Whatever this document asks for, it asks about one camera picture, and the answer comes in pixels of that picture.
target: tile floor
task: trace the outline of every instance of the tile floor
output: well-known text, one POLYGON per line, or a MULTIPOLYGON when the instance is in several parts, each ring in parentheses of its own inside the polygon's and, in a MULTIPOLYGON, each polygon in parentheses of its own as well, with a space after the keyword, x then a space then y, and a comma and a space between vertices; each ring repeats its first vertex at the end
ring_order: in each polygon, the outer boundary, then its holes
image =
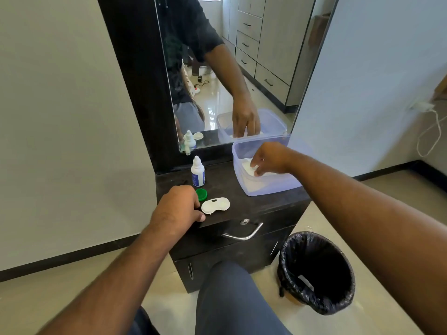
MULTIPOLYGON (((408 171, 366 181, 447 224, 447 195, 408 171)), ((262 295, 293 334, 422 334, 388 292, 350 250, 314 203, 295 231, 312 230, 335 242, 349 259, 356 277, 353 304, 332 315, 278 296, 272 265, 252 275, 262 295)), ((0 325, 5 335, 33 334, 61 310, 117 256, 95 256, 0 283, 0 325)), ((143 301, 154 325, 163 334, 193 334, 197 293, 187 294, 172 260, 167 257, 143 301)))
MULTIPOLYGON (((191 68, 187 68, 188 77, 193 84, 197 84, 197 76, 192 76, 191 68)), ((209 84, 198 86, 200 92, 194 96, 194 100, 205 112, 205 130, 217 129, 216 118, 219 114, 231 112, 233 110, 233 98, 220 83, 214 72, 202 76, 202 82, 209 81, 209 84)), ((295 115, 284 115, 267 97, 258 90, 247 78, 247 87, 251 93, 252 100, 258 109, 266 108, 274 112, 288 127, 288 132, 292 131, 292 124, 295 115)))

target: green cap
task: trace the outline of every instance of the green cap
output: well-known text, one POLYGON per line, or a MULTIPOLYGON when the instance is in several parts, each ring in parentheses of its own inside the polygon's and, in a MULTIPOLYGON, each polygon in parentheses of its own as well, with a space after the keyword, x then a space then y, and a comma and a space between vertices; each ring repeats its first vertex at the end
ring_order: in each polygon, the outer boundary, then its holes
POLYGON ((207 191, 203 188, 196 189, 196 193, 199 201, 204 201, 208 196, 207 191))

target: black trash bag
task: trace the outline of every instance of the black trash bag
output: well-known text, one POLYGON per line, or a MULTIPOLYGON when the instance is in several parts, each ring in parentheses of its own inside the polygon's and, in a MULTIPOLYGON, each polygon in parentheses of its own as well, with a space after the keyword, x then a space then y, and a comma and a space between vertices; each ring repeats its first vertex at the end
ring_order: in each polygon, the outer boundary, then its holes
POLYGON ((284 243, 278 278, 281 296, 285 289, 321 315, 345 309, 354 298, 354 272, 345 255, 327 238, 310 231, 292 234, 284 243))

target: person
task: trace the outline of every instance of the person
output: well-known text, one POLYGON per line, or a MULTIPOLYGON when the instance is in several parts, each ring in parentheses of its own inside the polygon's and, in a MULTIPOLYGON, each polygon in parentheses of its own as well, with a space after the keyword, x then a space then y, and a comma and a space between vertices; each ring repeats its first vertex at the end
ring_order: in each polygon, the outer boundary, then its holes
MULTIPOLYGON (((293 174, 382 285, 427 334, 447 329, 447 227, 279 143, 264 143, 252 166, 293 174)), ((205 215, 190 186, 173 187, 149 225, 40 335, 157 334, 139 308, 170 248, 205 215)), ((289 334, 249 274, 215 265, 198 294, 196 334, 289 334)))
POLYGON ((182 76, 183 45, 199 62, 206 61, 233 97, 235 137, 261 131, 257 109, 244 76, 228 48, 210 25, 198 0, 157 0, 160 33, 179 137, 204 130, 203 114, 192 100, 182 76))

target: white cable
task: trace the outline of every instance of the white cable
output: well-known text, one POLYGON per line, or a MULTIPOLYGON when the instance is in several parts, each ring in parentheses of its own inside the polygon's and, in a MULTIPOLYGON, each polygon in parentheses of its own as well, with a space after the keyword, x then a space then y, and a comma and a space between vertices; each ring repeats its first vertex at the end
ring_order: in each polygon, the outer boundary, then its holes
POLYGON ((430 127, 428 127, 426 130, 424 130, 419 137, 417 138, 417 144, 416 144, 416 151, 419 154, 420 157, 426 157, 428 156, 428 154, 431 153, 431 151, 433 150, 433 148, 436 146, 436 144, 439 142, 439 140, 441 139, 441 135, 442 135, 442 129, 441 129, 441 122, 445 119, 447 119, 447 116, 444 116, 442 119, 439 119, 439 115, 438 112, 435 111, 434 109, 430 109, 429 112, 433 112, 436 115, 436 123, 432 124, 430 127), (427 133, 430 129, 432 129, 433 127, 438 126, 438 130, 439 130, 439 136, 438 139, 435 141, 435 143, 433 144, 433 146, 431 146, 430 150, 427 152, 427 154, 422 155, 421 152, 419 151, 419 142, 421 141, 421 137, 424 136, 425 133, 427 133))

